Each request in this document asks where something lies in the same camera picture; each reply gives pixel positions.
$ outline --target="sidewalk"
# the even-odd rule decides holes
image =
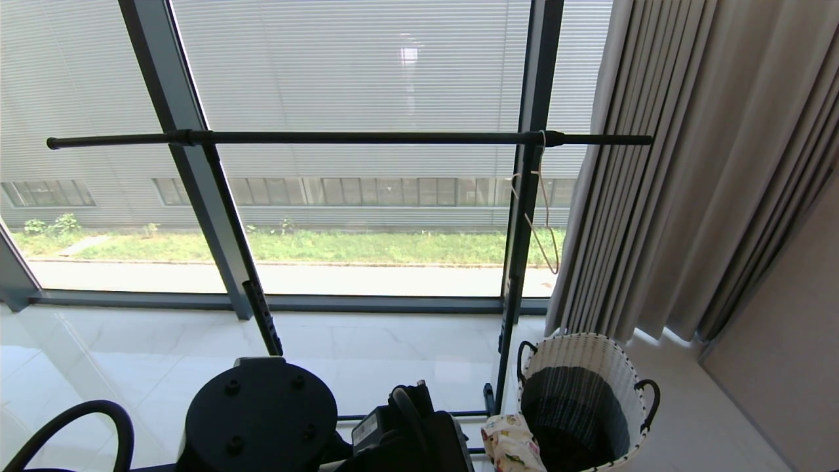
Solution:
[[[266,293],[311,295],[496,296],[501,268],[259,265]],[[29,261],[46,288],[223,293],[214,265]],[[550,296],[556,275],[528,269],[525,296]]]

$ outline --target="black round disc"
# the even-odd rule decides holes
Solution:
[[[198,470],[307,470],[335,432],[329,387],[279,357],[248,359],[204,385],[186,413],[179,464]]]

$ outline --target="floor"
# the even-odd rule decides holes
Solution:
[[[225,293],[213,264],[30,260],[47,288]],[[502,267],[369,267],[257,263],[265,293],[389,296],[496,296]],[[528,268],[524,296],[550,296],[556,275]]]
[[[367,413],[395,385],[418,379],[427,381],[438,409],[480,409],[483,384],[494,383],[498,316],[284,313],[275,320],[287,359],[326,382],[341,414]],[[543,322],[522,318],[514,346],[540,339]],[[134,467],[174,461],[197,390],[236,357],[264,354],[255,322],[228,312],[29,307],[11,313],[0,304],[0,328],[2,464],[56,414],[97,398],[129,411]],[[696,346],[638,333],[626,350],[641,376],[659,382],[663,400],[648,441],[623,470],[789,470],[696,364]],[[515,386],[508,384],[508,411]],[[463,424],[472,447],[481,446],[480,425]],[[346,436],[350,427],[341,432]],[[89,416],[53,437],[29,466],[105,471],[115,449],[107,419]],[[492,468],[480,458],[476,465]]]

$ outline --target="green lawn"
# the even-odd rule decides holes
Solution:
[[[562,247],[565,231],[555,230]],[[96,233],[72,235],[14,234],[28,256],[55,253]],[[297,231],[285,235],[248,235],[257,261],[309,261],[332,263],[385,264],[503,264],[505,233],[321,233]],[[539,230],[539,240],[553,257],[550,234]],[[211,260],[206,241],[199,233],[116,234],[104,243],[82,250],[69,259],[81,260]],[[542,255],[531,238],[529,263],[544,266]]]

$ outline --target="black basket handle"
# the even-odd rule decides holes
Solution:
[[[522,341],[519,344],[519,368],[516,370],[516,375],[519,377],[519,382],[524,385],[524,372],[522,372],[522,354],[524,354],[524,346],[529,346],[533,352],[537,352],[539,349],[529,341]]]
[[[644,379],[639,381],[635,384],[635,390],[643,390],[645,386],[653,387],[653,405],[649,408],[649,413],[647,413],[647,419],[644,420],[644,424],[641,425],[641,433],[644,432],[644,429],[649,431],[649,425],[653,424],[653,418],[655,418],[655,413],[659,410],[659,401],[661,401],[661,389],[659,389],[659,384],[653,382],[650,379]]]

